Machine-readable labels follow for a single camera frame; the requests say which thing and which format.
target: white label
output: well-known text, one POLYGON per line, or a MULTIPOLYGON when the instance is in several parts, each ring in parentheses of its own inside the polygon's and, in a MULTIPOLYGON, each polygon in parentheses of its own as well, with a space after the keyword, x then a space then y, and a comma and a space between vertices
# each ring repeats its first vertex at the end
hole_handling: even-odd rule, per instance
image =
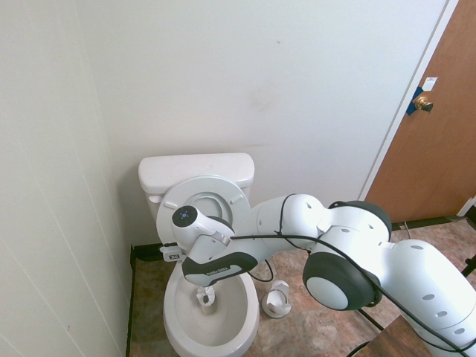
POLYGON ((434 84, 437 82, 438 77, 428 77, 423 83, 423 91, 430 91, 433 89, 434 84))
POLYGON ((395 245, 395 243, 380 242, 379 245, 380 245, 382 248, 385 248, 385 249, 392 249, 393 246, 395 245))

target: floor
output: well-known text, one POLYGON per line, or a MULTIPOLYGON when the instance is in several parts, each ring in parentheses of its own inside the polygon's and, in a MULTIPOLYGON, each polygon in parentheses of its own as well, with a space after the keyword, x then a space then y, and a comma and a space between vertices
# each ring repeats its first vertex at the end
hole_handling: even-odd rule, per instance
MULTIPOLYGON (((408 239, 409 234, 412 239, 425 240, 443 252, 459 270, 466 266, 466 258, 476 254, 476 230, 466 220, 409 231, 402 228, 392 233, 391 242, 408 239)), ((274 279, 285 280, 291 287, 292 310, 279 320, 261 313, 257 336, 245 357, 345 357, 354 347, 378 334, 358 312, 328 309, 307 293, 301 277, 306 257, 305 251, 294 250, 271 259, 276 272, 274 279)), ((178 356, 167 340, 162 321, 162 300, 172 269, 172 263, 137 260, 130 357, 178 356)), ((269 274, 263 263, 253 272, 262 279, 269 274)), ((476 271, 469 281, 476 288, 476 271)), ((271 283, 255 280, 255 286, 260 299, 271 283)), ((399 310, 385 299, 373 308, 364 309, 384 327, 399 315, 399 310)))

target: wall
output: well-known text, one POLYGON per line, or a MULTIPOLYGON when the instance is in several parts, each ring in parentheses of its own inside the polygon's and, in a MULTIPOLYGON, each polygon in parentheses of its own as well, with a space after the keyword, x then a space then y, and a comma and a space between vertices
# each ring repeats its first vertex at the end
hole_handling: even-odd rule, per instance
POLYGON ((131 269, 70 1, 0 11, 0 356, 125 356, 131 269))
POLYGON ((77 1, 132 243, 151 155, 247 152, 252 205, 357 199, 445 3, 77 1))

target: brass door knob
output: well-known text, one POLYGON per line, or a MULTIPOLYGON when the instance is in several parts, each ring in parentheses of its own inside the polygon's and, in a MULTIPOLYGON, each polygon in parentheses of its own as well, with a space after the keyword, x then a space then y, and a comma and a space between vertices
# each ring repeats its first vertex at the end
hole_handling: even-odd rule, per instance
POLYGON ((415 108, 417 108, 418 110, 423 110, 428 113, 431 112, 431 110, 433 109, 433 103, 428 102, 427 97, 417 98, 414 101, 414 104, 415 104, 415 108))

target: door frame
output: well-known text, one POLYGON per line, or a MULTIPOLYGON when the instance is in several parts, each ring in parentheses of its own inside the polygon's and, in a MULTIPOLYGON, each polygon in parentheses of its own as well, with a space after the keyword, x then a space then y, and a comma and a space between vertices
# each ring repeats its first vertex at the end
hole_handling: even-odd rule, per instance
POLYGON ((423 55, 419 60, 419 63, 415 69, 415 72, 408 84, 406 92, 403 94, 403 98, 400 101, 399 108, 396 110, 395 115, 393 116, 392 123, 390 128, 387 131, 385 139, 380 146, 379 153, 376 156, 375 161, 373 162, 372 168, 370 169, 369 175, 367 180, 364 183, 364 186, 358 196, 359 200, 365 200, 365 197, 369 193, 370 188, 372 187, 373 180, 377 176, 377 172, 384 161, 385 156, 387 155, 388 148, 392 143, 393 138, 395 137, 396 131, 398 130, 400 123, 402 122, 403 118, 405 117, 405 112, 407 111, 408 104, 410 103, 420 80, 423 77, 423 74, 430 63, 431 58, 433 57, 433 53, 435 52, 438 43, 443 35, 443 32, 446 29, 446 26, 449 23, 451 15, 456 8, 456 5, 459 0, 447 0, 445 3, 445 7, 440 15, 440 18, 437 21, 437 25, 433 29, 433 33, 428 40, 425 50, 423 51, 423 55))

